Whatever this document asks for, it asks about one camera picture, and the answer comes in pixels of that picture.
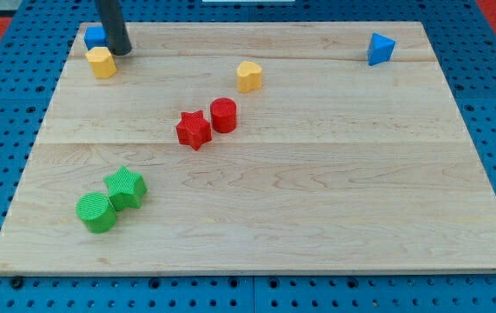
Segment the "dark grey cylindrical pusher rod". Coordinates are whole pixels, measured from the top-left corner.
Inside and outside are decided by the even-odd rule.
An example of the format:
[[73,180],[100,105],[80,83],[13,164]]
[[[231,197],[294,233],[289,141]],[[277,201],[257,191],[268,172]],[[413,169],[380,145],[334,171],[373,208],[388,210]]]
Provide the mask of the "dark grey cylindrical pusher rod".
[[109,51],[125,56],[132,51],[129,33],[119,0],[95,0],[97,13],[106,33]]

